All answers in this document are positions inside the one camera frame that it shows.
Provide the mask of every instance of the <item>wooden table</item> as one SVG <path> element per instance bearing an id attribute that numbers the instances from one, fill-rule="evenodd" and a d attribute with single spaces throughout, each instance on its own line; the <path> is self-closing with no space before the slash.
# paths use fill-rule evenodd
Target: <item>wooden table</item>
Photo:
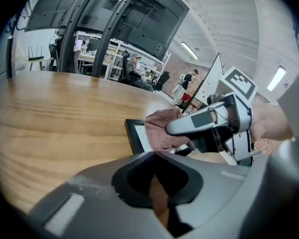
<path id="1" fill-rule="evenodd" d="M 28 60 L 28 63 L 31 63 L 30 65 L 30 71 L 32 70 L 32 65 L 33 63 L 39 63 L 40 64 L 40 71 L 43 71 L 43 68 L 42 68 L 42 62 L 43 61 L 51 61 L 53 60 L 53 58 L 48 58 L 48 59 L 38 59 L 38 60 Z"/>
<path id="2" fill-rule="evenodd" d="M 82 169 L 132 154 L 125 119 L 173 108 L 94 77 L 24 72 L 0 86 L 0 188 L 25 212 Z"/>

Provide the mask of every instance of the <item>fluorescent light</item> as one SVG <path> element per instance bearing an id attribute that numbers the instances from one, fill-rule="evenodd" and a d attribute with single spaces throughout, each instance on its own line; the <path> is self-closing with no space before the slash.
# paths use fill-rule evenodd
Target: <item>fluorescent light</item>
<path id="1" fill-rule="evenodd" d="M 276 72 L 273 80 L 268 85 L 267 89 L 269 91 L 272 91 L 278 85 L 278 83 L 282 80 L 282 78 L 284 77 L 286 72 L 287 72 L 286 69 L 280 66 L 278 68 L 278 71 Z"/>
<path id="2" fill-rule="evenodd" d="M 198 57 L 195 55 L 195 53 L 187 46 L 186 43 L 182 42 L 181 45 L 185 47 L 185 49 L 195 58 L 198 59 Z"/>

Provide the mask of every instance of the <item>black picture frame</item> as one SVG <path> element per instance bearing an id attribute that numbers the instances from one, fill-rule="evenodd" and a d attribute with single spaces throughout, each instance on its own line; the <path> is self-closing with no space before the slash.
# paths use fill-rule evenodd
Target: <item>black picture frame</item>
<path id="1" fill-rule="evenodd" d="M 141 119 L 126 119 L 125 120 L 125 128 L 126 132 L 128 134 L 130 146 L 132 149 L 133 155 L 141 154 L 144 151 L 144 148 L 142 146 L 141 140 L 139 138 L 138 132 L 136 131 L 136 126 L 138 125 L 145 125 L 145 121 Z M 190 148 L 190 146 L 186 149 L 180 150 L 178 152 L 175 152 L 176 155 L 180 156 L 187 156 L 193 151 L 193 149 Z"/>

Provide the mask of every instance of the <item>metal frame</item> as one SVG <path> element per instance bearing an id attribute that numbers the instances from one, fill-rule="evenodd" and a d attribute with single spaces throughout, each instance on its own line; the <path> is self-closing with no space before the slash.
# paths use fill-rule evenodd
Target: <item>metal frame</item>
<path id="1" fill-rule="evenodd" d="M 68 67 L 68 59 L 70 52 L 73 52 L 73 48 L 71 49 L 71 46 L 74 47 L 73 43 L 73 33 L 75 31 L 76 26 L 79 23 L 79 20 L 82 16 L 83 11 L 85 10 L 86 6 L 90 0 L 78 0 L 70 17 L 69 23 L 67 27 L 65 28 L 61 51 L 60 51 L 60 57 L 59 57 L 59 71 L 60 72 L 67 72 L 69 70 L 70 73 L 74 73 L 74 66 Z"/>
<path id="2" fill-rule="evenodd" d="M 111 40 L 111 36 L 114 32 L 114 29 L 117 27 L 119 20 L 123 16 L 123 13 L 125 12 L 125 10 L 127 9 L 127 7 L 130 5 L 132 1 L 133 0 L 121 0 L 119 5 L 113 12 L 102 34 L 102 38 L 100 40 L 99 47 L 95 55 L 91 76 L 100 77 L 103 59 L 106 54 L 109 42 Z"/>
<path id="3" fill-rule="evenodd" d="M 171 53 L 170 53 L 169 55 L 167 55 L 167 56 L 168 56 L 168 58 L 167 58 L 166 62 L 162 64 L 162 65 L 164 65 L 164 66 L 163 66 L 163 69 L 161 70 L 160 75 L 159 75 L 159 77 L 156 79 L 156 81 L 158 81 L 158 80 L 160 79 L 160 77 L 162 76 L 162 74 L 163 74 L 163 72 L 164 72 L 164 70 L 165 70 L 166 64 L 168 63 L 168 61 L 169 61 L 169 59 L 170 59 L 170 57 L 171 57 Z"/>

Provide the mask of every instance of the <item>standing person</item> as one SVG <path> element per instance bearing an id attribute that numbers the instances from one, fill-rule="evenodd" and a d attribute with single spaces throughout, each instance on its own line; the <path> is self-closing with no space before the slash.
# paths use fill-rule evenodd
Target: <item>standing person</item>
<path id="1" fill-rule="evenodd" d="M 190 82 L 192 80 L 192 77 L 194 77 L 196 74 L 199 74 L 198 70 L 194 69 L 191 73 L 185 75 L 185 77 L 180 80 L 180 86 L 175 92 L 174 99 L 171 102 L 173 105 L 177 105 L 178 101 L 183 97 L 185 91 L 188 88 L 188 82 Z"/>
<path id="2" fill-rule="evenodd" d="M 136 65 L 140 58 L 141 57 L 136 53 L 133 53 L 131 55 L 131 59 L 128 61 L 127 65 L 126 65 L 126 79 L 128 81 L 131 80 L 131 77 L 130 77 L 131 72 L 137 73 Z M 153 87 L 150 84 L 146 83 L 146 78 L 144 76 L 140 76 L 140 79 L 137 79 L 136 81 L 134 81 L 133 84 L 139 86 L 141 89 L 144 89 L 144 90 L 147 90 L 150 92 L 153 91 Z"/>

